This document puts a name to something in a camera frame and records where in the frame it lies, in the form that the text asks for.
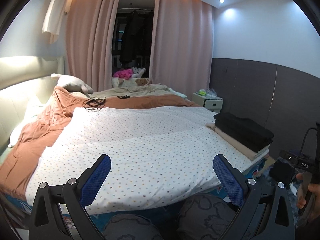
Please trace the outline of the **right hand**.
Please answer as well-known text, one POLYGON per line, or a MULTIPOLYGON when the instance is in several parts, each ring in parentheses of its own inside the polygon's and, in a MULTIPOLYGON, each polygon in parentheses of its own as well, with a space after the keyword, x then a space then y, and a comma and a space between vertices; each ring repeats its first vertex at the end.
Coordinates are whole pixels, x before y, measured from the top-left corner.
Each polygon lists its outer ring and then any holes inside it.
POLYGON ((306 195, 308 192, 315 196, 315 206, 314 211, 319 210, 319 184, 310 183, 306 185, 305 179, 303 178, 304 174, 298 173, 296 178, 301 180, 303 183, 300 185, 297 190, 297 207, 302 209, 306 205, 306 195))

